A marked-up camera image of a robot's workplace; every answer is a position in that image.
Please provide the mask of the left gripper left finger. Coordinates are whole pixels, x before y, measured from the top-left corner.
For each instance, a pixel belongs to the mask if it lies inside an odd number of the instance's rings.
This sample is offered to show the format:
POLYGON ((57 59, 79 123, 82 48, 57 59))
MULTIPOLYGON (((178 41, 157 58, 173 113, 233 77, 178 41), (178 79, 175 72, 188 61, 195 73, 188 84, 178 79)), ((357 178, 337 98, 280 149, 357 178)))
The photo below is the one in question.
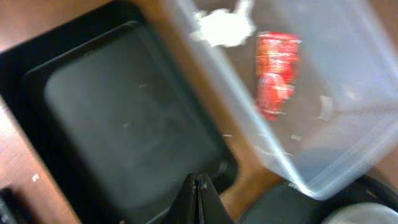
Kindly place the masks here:
POLYGON ((188 174, 170 206, 162 224, 195 224, 197 215, 197 182, 194 174, 188 174))

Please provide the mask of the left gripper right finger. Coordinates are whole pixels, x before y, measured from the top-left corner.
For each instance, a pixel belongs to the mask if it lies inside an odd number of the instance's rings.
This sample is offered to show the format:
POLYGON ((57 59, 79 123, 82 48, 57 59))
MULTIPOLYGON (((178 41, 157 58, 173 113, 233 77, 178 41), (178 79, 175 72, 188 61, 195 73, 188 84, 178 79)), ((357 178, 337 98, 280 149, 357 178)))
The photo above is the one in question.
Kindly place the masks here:
POLYGON ((197 176, 197 223, 235 224, 207 174, 197 176))

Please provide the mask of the pink bowl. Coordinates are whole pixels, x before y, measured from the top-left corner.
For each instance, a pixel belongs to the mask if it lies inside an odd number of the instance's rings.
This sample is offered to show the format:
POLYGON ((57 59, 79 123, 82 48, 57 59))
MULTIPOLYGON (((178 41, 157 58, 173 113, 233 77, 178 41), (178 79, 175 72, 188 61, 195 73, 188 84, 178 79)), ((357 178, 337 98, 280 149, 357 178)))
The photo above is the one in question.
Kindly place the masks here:
POLYGON ((322 224, 397 224, 397 212, 379 203, 357 203, 329 214, 322 224))

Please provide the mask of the red snack wrapper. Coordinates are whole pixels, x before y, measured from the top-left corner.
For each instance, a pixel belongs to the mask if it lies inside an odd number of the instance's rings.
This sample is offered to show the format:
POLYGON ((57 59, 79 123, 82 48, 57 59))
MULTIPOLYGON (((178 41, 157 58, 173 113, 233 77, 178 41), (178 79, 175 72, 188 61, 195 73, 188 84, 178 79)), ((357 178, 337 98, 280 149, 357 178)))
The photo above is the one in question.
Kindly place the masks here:
POLYGON ((283 32, 261 32, 256 38, 256 106, 268 120, 276 120, 291 99, 300 60, 299 36, 283 32))

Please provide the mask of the white tissue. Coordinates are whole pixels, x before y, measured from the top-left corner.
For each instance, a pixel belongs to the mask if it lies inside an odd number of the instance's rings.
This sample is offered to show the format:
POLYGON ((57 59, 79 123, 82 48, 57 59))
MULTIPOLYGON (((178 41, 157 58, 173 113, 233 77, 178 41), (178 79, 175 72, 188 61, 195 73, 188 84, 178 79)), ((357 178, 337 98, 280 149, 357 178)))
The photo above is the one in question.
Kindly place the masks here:
POLYGON ((212 47, 244 45, 256 30, 251 19, 253 7, 253 0, 238 0, 232 11, 226 8, 197 11, 193 18, 198 22, 198 29, 190 37, 195 41, 207 41, 212 47))

